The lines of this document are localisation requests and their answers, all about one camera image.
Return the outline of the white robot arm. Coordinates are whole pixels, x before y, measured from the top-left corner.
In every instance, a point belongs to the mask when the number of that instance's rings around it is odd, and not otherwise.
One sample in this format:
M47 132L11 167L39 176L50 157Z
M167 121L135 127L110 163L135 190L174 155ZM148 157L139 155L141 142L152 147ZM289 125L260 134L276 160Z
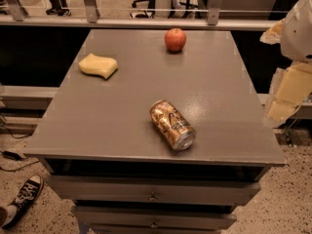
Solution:
M312 0L298 0L260 41L279 43L281 54L292 61L286 69L276 69L264 106L263 124L278 128L312 94Z

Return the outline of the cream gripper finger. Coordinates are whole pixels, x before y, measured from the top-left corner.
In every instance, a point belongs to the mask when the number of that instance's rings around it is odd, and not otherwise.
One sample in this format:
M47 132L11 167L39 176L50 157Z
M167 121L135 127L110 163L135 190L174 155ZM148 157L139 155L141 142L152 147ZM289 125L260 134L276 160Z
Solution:
M260 41L265 44L274 45L281 42L281 35L284 28L284 19L279 20L269 29L262 33Z
M277 68L264 106L263 124L278 128L295 114L312 94L312 65L296 62L287 69Z

